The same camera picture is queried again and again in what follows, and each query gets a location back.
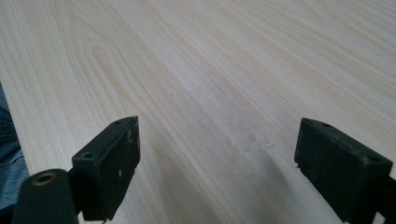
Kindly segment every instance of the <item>denim jeans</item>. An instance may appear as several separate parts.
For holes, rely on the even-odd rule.
[[[0,210],[16,203],[21,182],[29,174],[20,142],[0,86]]]

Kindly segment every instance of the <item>wooden surface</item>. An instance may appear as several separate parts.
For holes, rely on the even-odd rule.
[[[392,0],[3,0],[0,57],[30,173],[139,116],[112,223],[340,223],[293,161],[302,117],[396,161]]]

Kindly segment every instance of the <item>screw hole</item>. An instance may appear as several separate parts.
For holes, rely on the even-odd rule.
[[[52,180],[54,180],[55,178],[56,178],[55,173],[46,173],[46,174],[40,175],[39,177],[35,178],[33,180],[33,185],[35,185],[35,186],[46,185],[49,182],[51,182]]]
[[[370,161],[379,162],[379,158],[377,157],[369,157]]]
[[[86,152],[84,154],[81,155],[83,158],[92,158],[93,157],[93,153],[91,152]]]

